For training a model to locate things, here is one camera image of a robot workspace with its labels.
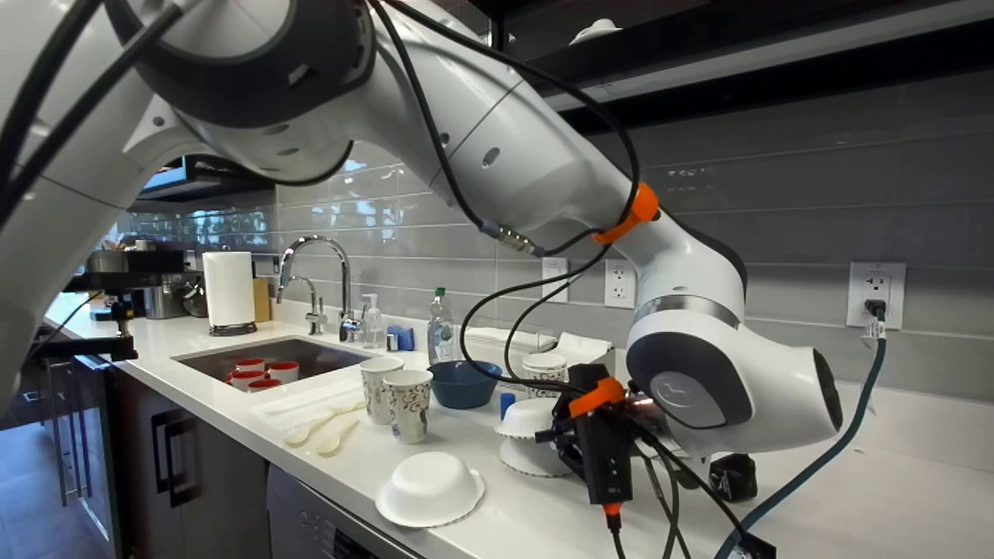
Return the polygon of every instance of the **sink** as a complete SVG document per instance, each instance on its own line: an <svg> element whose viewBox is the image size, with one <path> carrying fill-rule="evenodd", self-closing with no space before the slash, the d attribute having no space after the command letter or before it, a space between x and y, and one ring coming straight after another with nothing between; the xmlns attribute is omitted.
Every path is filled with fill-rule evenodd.
<svg viewBox="0 0 994 559"><path fill-rule="evenodd" d="M191 367L204 375L215 375L216 382L227 382L227 375L236 371L236 360L299 360L301 365L301 375L327 375L343 367L354 367L359 360L366 360L363 353L351 353L351 351L339 351L339 349L327 349L327 344L311 344L303 338L279 338L279 342L261 342L261 344L239 344L239 349L223 349L223 351L208 351L208 353L187 353L187 356L174 356L182 367Z"/></svg>

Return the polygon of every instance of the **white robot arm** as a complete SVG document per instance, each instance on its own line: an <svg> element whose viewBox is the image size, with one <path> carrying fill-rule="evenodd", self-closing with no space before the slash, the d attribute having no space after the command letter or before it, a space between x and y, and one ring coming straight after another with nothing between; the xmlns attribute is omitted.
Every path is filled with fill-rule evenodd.
<svg viewBox="0 0 994 559"><path fill-rule="evenodd" d="M92 28L79 52L126 42L154 5L106 0L110 28ZM457 28L434 3L410 5ZM50 3L15 0L0 3L0 18L13 23L13 8L22 23L26 14L38 23L60 15ZM563 223L610 230L619 220L631 180L545 109L527 82L393 8L392 23L422 79L463 200L484 230L555 244ZM77 83L63 83L55 98L73 92ZM0 258L26 261L7 267L2 285L15 290L0 291L0 400L40 312L161 162L216 153L276 184L318 184L339 171L354 139L387 149L440 200L453 200L393 42L363 0L195 5L144 60L139 82L114 91L33 184L33 202L22 202L0 230ZM714 453L780 450L832 436L841 407L826 360L815 349L753 336L743 324L743 272L665 211L653 219L611 249L635 267L626 371L666 414L673 438Z"/></svg>

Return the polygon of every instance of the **kitchen counter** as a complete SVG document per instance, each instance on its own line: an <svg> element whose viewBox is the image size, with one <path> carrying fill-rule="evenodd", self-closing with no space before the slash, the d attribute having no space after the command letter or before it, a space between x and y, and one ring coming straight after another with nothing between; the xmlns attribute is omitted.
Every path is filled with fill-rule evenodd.
<svg viewBox="0 0 994 559"><path fill-rule="evenodd" d="M77 300L77 296L55 297L46 319L63 324ZM357 367L261 394L243 394L174 360L181 353L268 338L303 338L303 329L301 319L261 324L255 336L215 338L204 319L133 319L129 331L139 356L118 367L311 484L366 530L422 557L616 557L601 515L587 504L585 484L573 479L527 479L501 463L494 407L472 414L431 407L431 442L418 447L398 445L387 430L363 416L339 457L318 457L312 447L319 447L322 438L334 438L334 427L322 430L308 447L284 447L283 438L329 407L359 400ZM114 336L114 326L92 324L79 314L65 331L90 338ZM426 367L422 353L407 353L403 360L407 367ZM841 394L844 411L850 411L853 389L841 385ZM986 557L994 547L991 411L991 405L879 391L862 436L850 450L796 500L783 504L758 534L775 543L780 557L804 559ZM819 447L753 457L762 494L780 489L818 457ZM488 496L457 525L401 530L374 513L371 496L398 459L422 450L463 457L484 475ZM635 500L623 506L623 551L631 559L654 559L666 525L641 467L633 470L633 492ZM698 492L684 494L684 534L693 557L714 557L728 530L731 525Z"/></svg>

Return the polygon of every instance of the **wall outlet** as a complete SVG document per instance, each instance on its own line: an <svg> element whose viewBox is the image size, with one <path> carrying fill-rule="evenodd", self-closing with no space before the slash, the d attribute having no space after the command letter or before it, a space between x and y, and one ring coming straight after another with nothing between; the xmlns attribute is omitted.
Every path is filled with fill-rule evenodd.
<svg viewBox="0 0 994 559"><path fill-rule="evenodd" d="M568 272L568 264L565 264L565 258L539 258L539 281L549 281L549 277L563 277L563 272ZM539 285L539 296L549 296L549 291L555 291L563 283L545 283L545 285Z"/></svg>
<svg viewBox="0 0 994 559"><path fill-rule="evenodd" d="M865 314L865 297L883 297L887 303L884 326L900 329L904 326L904 264L892 261L853 261L849 264L849 307L844 324L849 326L876 326L876 319Z"/></svg>
<svg viewBox="0 0 994 559"><path fill-rule="evenodd" d="M633 267L626 261L601 264L601 303L633 307Z"/></svg>

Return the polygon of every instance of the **kitchen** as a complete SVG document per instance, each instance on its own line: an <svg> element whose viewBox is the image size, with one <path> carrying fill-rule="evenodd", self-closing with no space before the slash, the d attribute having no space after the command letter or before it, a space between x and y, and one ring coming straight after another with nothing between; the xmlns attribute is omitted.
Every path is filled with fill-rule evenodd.
<svg viewBox="0 0 994 559"><path fill-rule="evenodd" d="M619 103L641 145L645 180L660 191L665 209L680 223L744 255L744 324L780 342L818 344L839 375L844 416L850 416L853 389L873 360L862 329L844 326L849 264L894 261L907 267L904 326L887 331L892 349L883 391L876 391L873 405L876 414L869 414L850 453L839 459L841 467L829 467L810 480L810 492L775 508L771 525L758 530L787 557L939 557L942 551L978 557L991 543L985 534L985 525L991 525L985 496L991 494L994 450L985 430L994 397L986 382L986 316L994 316L986 267L986 255L994 255L986 241L994 235L986 226L994 220L985 180L994 82L978 63L980 52L964 51L961 57L953 51L955 42L967 43L967 32L970 26L944 37L947 51L932 43L932 51L947 52L935 57L942 70L932 70L932 76L927 60L919 57L927 46L914 51L914 42L904 43L904 52L916 52L914 71L922 76L900 76L898 64L907 57L898 57L887 64L894 70L887 83L879 83L879 76L856 82L859 71L844 71L844 60L832 60L826 71L835 71L832 79L849 88L832 83L819 92L797 88L790 98L751 98L743 92L743 105L705 103L705 109L695 109L685 96L705 98L707 91L684 91L684 96L660 98L684 98L685 113L671 105L660 116L645 116L645 120L633 117L641 105ZM793 76L772 76L771 82L796 83ZM589 139L606 153L619 153L616 139L597 127ZM255 235L239 239L245 226L191 232L195 223L239 220L239 213L243 223L251 220L263 230L263 249L251 244ZM329 232L349 249L354 296L374 291L387 319L407 319L410 326L429 316L434 285L446 285L453 316L466 316L488 291L539 277L536 261L477 235L458 209L444 205L410 168L363 143L319 185L276 185L236 202L191 200L169 202L169 209L139 209L118 220L118 235L147 235L144 226L149 223L158 226L158 239L190 249L249 249L257 255L257 277L270 277L270 258L301 232ZM585 258L587 252L582 249L568 252L568 264ZM327 314L334 316L331 307L342 291L334 255L301 252L295 272L319 285ZM482 508L437 530L393 530L370 496L392 467L415 453L415 447L393 445L386 430L359 421L334 459L363 467L339 472L334 459L284 450L276 431L257 427L257 411L249 407L283 411L276 391L245 397L220 382L177 371L177 353L308 336L308 285L291 283L284 297L284 303L276 303L272 324L261 324L257 336L243 338L204 336L208 324L203 316L129 319L139 356L118 367L126 380L165 394L169 407L212 427L216 431L212 447L233 453L249 447L249 453L229 457L245 459L245 470L236 470L245 479L257 479L268 470L263 463L270 463L270 472L291 472L295 492L303 484L303 494L319 494L319 506L311 500L308 506L322 513L308 508L308 520L331 515L329 525L339 525L357 547L371 547L371 552L386 557L392 551L382 551L382 539L401 539L403 552L418 557L611 557L610 530L600 513L587 506L582 480L543 484L501 463L501 438L489 431L498 397L489 400L494 414L463 416L434 407L429 420L431 430L437 421L444 442L472 442L463 447L463 459L484 470L489 484ZM535 297L505 297L477 326L505 329ZM576 331L606 338L619 344L616 353L623 353L631 307L601 300L606 272L600 267L572 283L565 300L539 307L525 324L525 331ZM86 338L108 336L110 326L77 316L65 331ZM301 385L308 382L312 394L334 389L334 380L303 380ZM797 472L815 450L753 457L762 494ZM626 557L657 557L660 551L665 515L649 500L649 492L645 479L635 479L641 496L623 513ZM272 506L272 494L257 494L257 500L261 508ZM744 515L751 506L753 500L744 500L734 508ZM0 534L15 534L9 508L7 504L0 506ZM731 530L698 492L685 494L685 525L693 557L712 557Z"/></svg>

